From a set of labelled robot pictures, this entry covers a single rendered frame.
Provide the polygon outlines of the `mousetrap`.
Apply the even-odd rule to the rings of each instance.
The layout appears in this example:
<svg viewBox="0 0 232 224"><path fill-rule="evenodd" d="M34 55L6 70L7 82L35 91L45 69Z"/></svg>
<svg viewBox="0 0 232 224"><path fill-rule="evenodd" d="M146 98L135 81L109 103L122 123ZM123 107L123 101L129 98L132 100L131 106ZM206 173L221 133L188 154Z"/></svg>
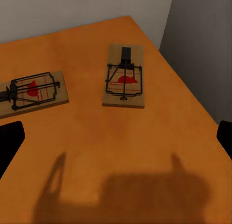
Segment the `mousetrap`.
<svg viewBox="0 0 232 224"><path fill-rule="evenodd" d="M0 119L69 103L62 71L0 83Z"/></svg>
<svg viewBox="0 0 232 224"><path fill-rule="evenodd" d="M110 44L102 106L144 109L144 46Z"/></svg>

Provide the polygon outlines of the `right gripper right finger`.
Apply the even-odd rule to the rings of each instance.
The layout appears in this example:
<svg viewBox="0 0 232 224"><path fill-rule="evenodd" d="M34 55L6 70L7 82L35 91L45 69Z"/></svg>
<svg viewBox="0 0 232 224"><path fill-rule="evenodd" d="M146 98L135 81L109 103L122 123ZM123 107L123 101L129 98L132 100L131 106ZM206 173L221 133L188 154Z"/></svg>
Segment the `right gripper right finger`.
<svg viewBox="0 0 232 224"><path fill-rule="evenodd" d="M232 160L232 123L221 121L217 130L217 139Z"/></svg>

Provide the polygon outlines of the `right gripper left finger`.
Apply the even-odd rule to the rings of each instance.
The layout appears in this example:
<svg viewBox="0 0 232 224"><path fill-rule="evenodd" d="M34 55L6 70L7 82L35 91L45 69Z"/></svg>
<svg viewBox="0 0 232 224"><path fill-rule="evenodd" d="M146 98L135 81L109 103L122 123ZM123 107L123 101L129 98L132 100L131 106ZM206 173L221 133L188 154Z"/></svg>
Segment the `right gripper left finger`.
<svg viewBox="0 0 232 224"><path fill-rule="evenodd" d="M0 178L25 139L21 121L0 126Z"/></svg>

